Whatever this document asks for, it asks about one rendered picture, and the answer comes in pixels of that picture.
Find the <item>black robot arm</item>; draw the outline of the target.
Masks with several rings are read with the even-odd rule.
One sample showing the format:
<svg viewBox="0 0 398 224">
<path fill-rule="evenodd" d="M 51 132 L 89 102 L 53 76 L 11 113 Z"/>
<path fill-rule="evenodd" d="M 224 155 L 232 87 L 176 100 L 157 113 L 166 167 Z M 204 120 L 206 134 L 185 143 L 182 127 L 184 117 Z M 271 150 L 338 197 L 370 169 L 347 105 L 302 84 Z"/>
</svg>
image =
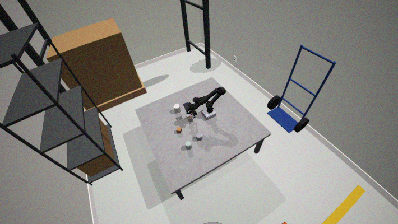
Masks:
<svg viewBox="0 0 398 224">
<path fill-rule="evenodd" d="M 205 104 L 206 103 L 206 107 L 207 107 L 207 112 L 208 113 L 212 113 L 213 112 L 213 103 L 221 96 L 221 95 L 223 95 L 223 94 L 225 94 L 226 93 L 226 89 L 224 88 L 224 87 L 218 87 L 218 88 L 215 88 L 211 93 L 209 93 L 208 95 L 206 95 L 206 96 L 203 96 L 203 97 L 194 97 L 193 98 L 193 102 L 199 107 L 199 106 L 201 106 L 201 105 L 203 105 L 203 104 Z M 216 94 L 216 95 L 215 95 Z M 214 96 L 215 95 L 215 96 Z M 208 101 L 211 97 L 213 97 L 214 96 L 214 98 L 211 100 L 211 101 Z M 194 109 L 195 108 L 195 105 L 194 104 L 191 104 L 191 103 L 189 103 L 189 105 L 188 105 L 190 108 L 192 108 L 192 109 Z"/>
</svg>

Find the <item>glass french press with black knob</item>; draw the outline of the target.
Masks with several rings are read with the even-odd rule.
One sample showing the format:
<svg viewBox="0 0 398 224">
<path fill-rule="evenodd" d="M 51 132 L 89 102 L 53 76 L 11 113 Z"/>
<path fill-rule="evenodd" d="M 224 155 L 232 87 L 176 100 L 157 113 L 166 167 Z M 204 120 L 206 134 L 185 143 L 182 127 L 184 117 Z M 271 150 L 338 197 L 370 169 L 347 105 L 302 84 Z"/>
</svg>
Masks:
<svg viewBox="0 0 398 224">
<path fill-rule="evenodd" d="M 186 112 L 186 117 L 187 117 L 187 119 L 188 119 L 188 122 L 189 123 L 193 123 L 194 122 L 194 118 L 195 118 L 195 115 L 194 115 L 194 113 L 193 114 L 187 114 L 188 112 Z M 194 117 L 192 117 L 192 115 L 194 116 Z"/>
</svg>

